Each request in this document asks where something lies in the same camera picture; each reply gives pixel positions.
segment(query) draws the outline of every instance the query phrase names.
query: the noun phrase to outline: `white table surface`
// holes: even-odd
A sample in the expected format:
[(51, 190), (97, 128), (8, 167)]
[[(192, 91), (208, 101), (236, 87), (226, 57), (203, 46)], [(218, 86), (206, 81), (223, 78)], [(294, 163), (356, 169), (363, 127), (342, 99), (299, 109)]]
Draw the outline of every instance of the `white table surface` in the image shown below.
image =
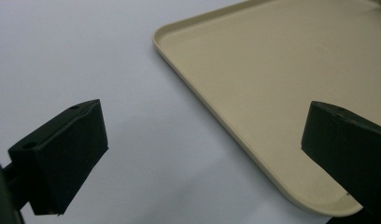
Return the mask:
[(109, 151), (63, 216), (26, 223), (326, 223), (290, 203), (152, 44), (234, 0), (0, 1), (0, 163), (67, 107), (101, 99)]

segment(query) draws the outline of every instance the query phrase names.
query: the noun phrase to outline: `plastic tray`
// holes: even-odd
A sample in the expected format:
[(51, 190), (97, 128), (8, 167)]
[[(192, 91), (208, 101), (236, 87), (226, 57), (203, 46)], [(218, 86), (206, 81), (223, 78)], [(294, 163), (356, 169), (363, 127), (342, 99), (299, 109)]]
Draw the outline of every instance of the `plastic tray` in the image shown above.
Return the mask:
[(334, 217), (361, 209), (301, 140), (313, 100), (381, 125), (381, 7), (247, 1), (166, 25), (154, 43), (289, 200)]

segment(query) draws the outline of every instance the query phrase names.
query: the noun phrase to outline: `screw hole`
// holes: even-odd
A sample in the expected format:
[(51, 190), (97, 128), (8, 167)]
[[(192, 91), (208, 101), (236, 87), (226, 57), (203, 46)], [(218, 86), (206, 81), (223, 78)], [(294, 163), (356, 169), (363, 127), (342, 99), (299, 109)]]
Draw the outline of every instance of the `screw hole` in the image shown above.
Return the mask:
[(31, 143), (25, 144), (24, 146), (22, 146), (22, 148), (30, 149), (30, 148), (35, 147), (35, 146), (36, 146), (36, 142), (31, 142)]

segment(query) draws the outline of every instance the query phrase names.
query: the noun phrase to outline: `tray rim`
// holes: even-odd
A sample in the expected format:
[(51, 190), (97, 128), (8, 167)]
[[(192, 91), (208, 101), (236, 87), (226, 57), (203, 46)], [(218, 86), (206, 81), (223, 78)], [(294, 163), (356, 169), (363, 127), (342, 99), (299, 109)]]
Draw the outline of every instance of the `tray rim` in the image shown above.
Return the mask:
[(208, 101), (203, 97), (203, 95), (198, 92), (191, 82), (183, 75), (181, 70), (175, 66), (168, 55), (165, 55), (164, 49), (161, 46), (161, 41), (166, 35), (170, 35), (174, 31), (184, 30), (190, 28), (192, 25), (197, 25), (199, 22), (206, 22), (210, 20), (214, 20), (218, 17), (223, 17), (228, 14), (232, 14), (236, 11), (247, 9), (248, 7), (254, 7), (256, 5), (260, 5), (263, 3), (271, 2), (272, 0), (250, 0), (246, 2), (237, 3), (231, 6), (223, 7), (220, 9), (212, 10), (200, 15), (196, 15), (181, 21), (175, 21), (169, 24), (166, 24), (160, 27), (155, 31), (152, 41), (155, 46), (155, 49), (159, 52), (159, 54), (164, 58), (164, 60), (171, 66), (171, 68), (176, 72), (178, 76), (187, 84), (188, 88), (192, 91), (193, 94), (197, 96), (197, 98), (203, 103), (203, 105), (208, 109), (210, 113), (214, 115), (214, 117), (219, 121), (219, 123), (225, 128), (225, 130), (235, 139), (235, 141), (241, 146), (241, 148), (247, 153), (247, 155), (258, 165), (258, 167), (264, 172), (264, 174), (272, 181), (275, 186), (279, 189), (279, 191), (292, 203), (297, 205), (298, 207), (311, 211), (323, 216), (330, 217), (347, 217), (351, 216), (359, 210), (362, 209), (362, 205), (355, 204), (353, 207), (349, 207), (344, 210), (334, 211), (330, 209), (321, 208), (315, 204), (311, 204), (306, 202), (302, 198), (297, 198), (294, 194), (291, 193), (291, 190), (286, 187), (285, 183), (280, 181), (279, 178), (275, 175), (274, 170), (269, 169), (266, 164), (262, 164), (261, 160), (257, 155), (253, 154), (250, 150), (250, 147), (247, 145), (245, 141), (242, 140), (242, 137), (236, 133), (236, 131), (230, 126), (229, 123), (225, 122), (222, 116), (219, 114), (217, 110), (208, 103)]

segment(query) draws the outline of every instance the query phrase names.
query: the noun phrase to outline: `black rubber pad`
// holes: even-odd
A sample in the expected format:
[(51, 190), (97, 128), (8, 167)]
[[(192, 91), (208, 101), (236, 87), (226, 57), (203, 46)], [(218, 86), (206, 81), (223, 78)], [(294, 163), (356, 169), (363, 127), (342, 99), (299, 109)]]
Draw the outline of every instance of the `black rubber pad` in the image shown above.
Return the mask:
[(36, 215), (63, 214), (107, 151), (99, 100), (71, 106), (9, 149)]
[(381, 127), (342, 107), (312, 102), (303, 151), (364, 208), (381, 216)]

